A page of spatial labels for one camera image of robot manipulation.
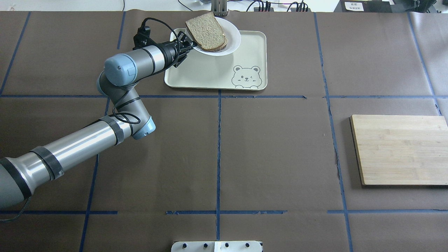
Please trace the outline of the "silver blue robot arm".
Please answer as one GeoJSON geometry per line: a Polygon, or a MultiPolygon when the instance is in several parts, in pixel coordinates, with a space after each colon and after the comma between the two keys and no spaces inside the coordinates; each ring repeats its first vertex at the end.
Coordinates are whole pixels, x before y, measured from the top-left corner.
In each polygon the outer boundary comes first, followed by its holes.
{"type": "Polygon", "coordinates": [[[144,78],[177,67],[197,46],[182,31],[173,35],[172,41],[156,43],[141,29],[134,37],[133,50],[106,59],[97,88],[114,105],[110,115],[20,157],[1,159],[2,209],[29,200],[36,188],[60,178],[107,148],[129,137],[141,139],[155,131],[154,120],[135,86],[144,78]]]}

